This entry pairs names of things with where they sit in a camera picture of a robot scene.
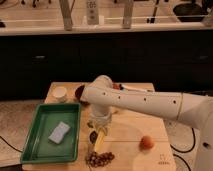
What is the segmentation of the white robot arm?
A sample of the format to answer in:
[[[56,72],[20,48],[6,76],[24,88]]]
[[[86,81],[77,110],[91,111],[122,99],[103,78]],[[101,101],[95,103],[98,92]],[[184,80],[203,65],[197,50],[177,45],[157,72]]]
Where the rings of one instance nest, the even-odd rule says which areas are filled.
[[[94,119],[105,124],[109,107],[178,121],[200,131],[194,171],[213,171],[213,97],[188,93],[118,90],[106,75],[83,89],[81,100],[91,104]]]

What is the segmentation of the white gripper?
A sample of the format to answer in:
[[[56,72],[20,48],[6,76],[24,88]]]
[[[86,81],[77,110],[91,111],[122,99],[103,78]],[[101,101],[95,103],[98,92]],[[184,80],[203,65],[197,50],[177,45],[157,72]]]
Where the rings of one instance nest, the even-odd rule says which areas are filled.
[[[97,132],[102,131],[104,134],[108,133],[108,126],[111,123],[112,115],[108,113],[105,116],[97,116],[93,113],[90,114],[90,120]]]

